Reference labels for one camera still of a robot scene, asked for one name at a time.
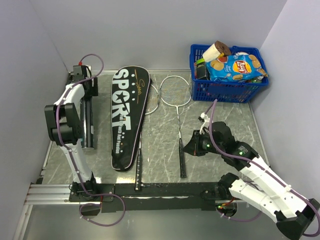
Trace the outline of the black shuttlecock tube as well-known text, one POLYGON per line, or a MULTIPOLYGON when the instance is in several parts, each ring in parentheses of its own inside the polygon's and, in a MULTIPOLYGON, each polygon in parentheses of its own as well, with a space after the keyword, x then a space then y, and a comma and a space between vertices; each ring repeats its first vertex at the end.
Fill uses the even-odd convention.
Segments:
POLYGON ((82 123, 82 148, 94 148, 94 121, 92 97, 80 101, 80 120, 82 123))

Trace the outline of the black racket bag SPORT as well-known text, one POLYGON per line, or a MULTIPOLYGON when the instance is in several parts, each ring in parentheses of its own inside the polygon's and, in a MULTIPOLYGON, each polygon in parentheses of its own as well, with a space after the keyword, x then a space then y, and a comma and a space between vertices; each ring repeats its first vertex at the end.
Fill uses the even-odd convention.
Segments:
POLYGON ((111 166, 130 170, 139 148, 152 79, 147 69, 129 65, 119 69, 111 82, 111 166))

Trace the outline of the white badminton racket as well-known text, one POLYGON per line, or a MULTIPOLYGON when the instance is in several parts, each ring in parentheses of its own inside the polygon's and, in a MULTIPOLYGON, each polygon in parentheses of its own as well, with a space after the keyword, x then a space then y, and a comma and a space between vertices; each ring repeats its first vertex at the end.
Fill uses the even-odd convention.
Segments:
MULTIPOLYGON (((145 108, 144 115, 150 115, 153 112, 155 112, 159 107, 159 92, 157 88, 151 84, 149 93, 148 93, 148 99, 147 99, 147 105, 145 108)), ((135 171, 135 184, 134 184, 134 190, 140 191, 142 186, 142 131, 140 131, 139 136, 139 146, 137 151, 137 158, 136 158, 136 171, 135 171)))
POLYGON ((167 76, 160 84, 160 99, 165 105, 174 107, 177 114, 178 136, 179 136, 179 169, 180 178, 187 177, 185 155, 183 152, 183 141, 181 134, 181 121, 179 108, 186 106, 192 98, 192 91, 187 80, 178 75, 167 76))

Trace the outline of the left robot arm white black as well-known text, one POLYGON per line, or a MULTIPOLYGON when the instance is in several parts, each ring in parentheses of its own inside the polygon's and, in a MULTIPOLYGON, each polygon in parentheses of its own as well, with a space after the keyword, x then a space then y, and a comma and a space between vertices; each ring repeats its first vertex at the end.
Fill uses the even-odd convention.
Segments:
POLYGON ((83 149, 94 146, 92 98, 98 96, 98 79, 90 67, 79 62, 73 66, 62 96, 44 108, 48 136, 63 151, 71 168, 72 196, 93 201, 99 188, 83 149))

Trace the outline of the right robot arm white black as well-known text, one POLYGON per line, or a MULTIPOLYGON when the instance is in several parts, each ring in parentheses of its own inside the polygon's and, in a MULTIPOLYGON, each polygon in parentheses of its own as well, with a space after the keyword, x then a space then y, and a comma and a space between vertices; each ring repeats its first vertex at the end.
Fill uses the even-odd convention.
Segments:
POLYGON ((211 128, 194 130, 183 152, 197 157, 220 154, 225 163, 252 180, 258 188, 227 173, 219 181, 218 193, 223 199, 234 197, 246 201, 272 219, 290 240, 305 236, 312 221, 320 217, 320 204, 316 199, 307 199, 293 190, 250 145, 235 140, 222 121, 212 123, 211 128))

